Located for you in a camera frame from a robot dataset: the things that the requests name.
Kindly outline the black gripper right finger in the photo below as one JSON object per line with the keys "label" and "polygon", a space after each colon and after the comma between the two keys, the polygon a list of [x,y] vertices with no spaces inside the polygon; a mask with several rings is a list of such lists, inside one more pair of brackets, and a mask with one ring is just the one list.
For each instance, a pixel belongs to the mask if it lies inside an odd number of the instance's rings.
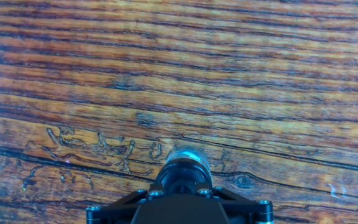
{"label": "black gripper right finger", "polygon": [[270,200],[250,200],[222,187],[197,187],[196,196],[217,205],[219,210],[213,215],[223,217],[226,223],[274,224]]}

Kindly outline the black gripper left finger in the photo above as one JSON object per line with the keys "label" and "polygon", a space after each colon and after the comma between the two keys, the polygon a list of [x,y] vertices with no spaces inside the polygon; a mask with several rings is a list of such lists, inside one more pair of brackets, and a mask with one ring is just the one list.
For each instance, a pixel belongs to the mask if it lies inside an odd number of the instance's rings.
{"label": "black gripper left finger", "polygon": [[112,204],[88,207],[86,224],[114,223],[119,218],[132,218],[142,204],[163,196],[163,185],[151,184],[148,190],[133,191]]}

